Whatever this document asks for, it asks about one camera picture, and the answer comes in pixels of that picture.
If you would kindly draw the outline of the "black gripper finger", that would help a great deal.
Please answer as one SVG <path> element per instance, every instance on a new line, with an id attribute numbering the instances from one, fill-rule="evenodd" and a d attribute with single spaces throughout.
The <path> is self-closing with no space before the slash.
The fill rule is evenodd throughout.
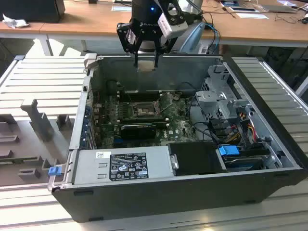
<path id="1" fill-rule="evenodd" d="M 153 38 L 155 46 L 154 68 L 158 67 L 159 56 L 163 55 L 164 53 L 170 53 L 177 39 L 178 38 L 168 39 L 163 45 L 161 45 L 160 38 L 158 36 L 154 36 Z"/>
<path id="2" fill-rule="evenodd" d="M 142 29 L 134 23 L 118 23 L 116 31 L 126 53 L 134 55 L 134 67 L 138 68 L 138 51 L 142 43 Z"/>

